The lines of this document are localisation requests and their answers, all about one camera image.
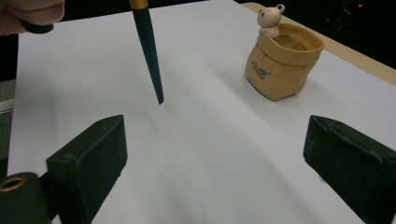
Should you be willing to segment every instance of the white paper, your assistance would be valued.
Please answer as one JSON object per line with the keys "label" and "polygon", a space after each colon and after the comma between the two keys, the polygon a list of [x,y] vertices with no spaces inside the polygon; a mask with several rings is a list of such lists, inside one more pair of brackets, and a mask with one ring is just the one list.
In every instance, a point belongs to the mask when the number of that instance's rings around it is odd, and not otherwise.
{"label": "white paper", "polygon": [[9,173],[99,119],[125,118],[129,159],[93,223],[362,223],[304,161],[310,115],[396,148],[396,89],[323,51],[304,89],[272,102],[245,77],[256,14],[217,0],[150,11],[158,105],[132,12],[21,35]]}

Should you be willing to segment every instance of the tan paper bag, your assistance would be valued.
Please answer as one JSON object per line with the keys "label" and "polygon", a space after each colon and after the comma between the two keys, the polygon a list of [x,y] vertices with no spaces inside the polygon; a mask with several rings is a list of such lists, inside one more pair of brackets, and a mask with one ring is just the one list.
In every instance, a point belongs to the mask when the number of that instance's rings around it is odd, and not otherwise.
{"label": "tan paper bag", "polygon": [[306,29],[280,23],[274,39],[259,35],[247,59],[247,80],[262,95],[276,101],[303,89],[324,43]]}

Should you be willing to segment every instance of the dark green pen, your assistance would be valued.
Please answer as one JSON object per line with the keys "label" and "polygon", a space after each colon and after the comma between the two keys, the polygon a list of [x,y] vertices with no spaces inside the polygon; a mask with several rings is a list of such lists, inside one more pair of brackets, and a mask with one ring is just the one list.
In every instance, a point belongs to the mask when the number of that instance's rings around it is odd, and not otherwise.
{"label": "dark green pen", "polygon": [[161,83],[160,66],[158,64],[155,38],[152,29],[151,17],[149,15],[149,3],[147,0],[130,0],[134,23],[139,35],[140,44],[145,54],[148,71],[157,95],[158,103],[163,103],[163,84]]}

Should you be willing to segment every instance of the human hand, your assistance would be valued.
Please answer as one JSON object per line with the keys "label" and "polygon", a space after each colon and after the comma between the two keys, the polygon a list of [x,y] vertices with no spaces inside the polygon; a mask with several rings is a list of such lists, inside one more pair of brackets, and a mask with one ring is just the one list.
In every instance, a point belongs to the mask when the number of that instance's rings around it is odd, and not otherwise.
{"label": "human hand", "polygon": [[64,0],[0,0],[0,35],[26,32],[21,20],[47,25],[64,17]]}

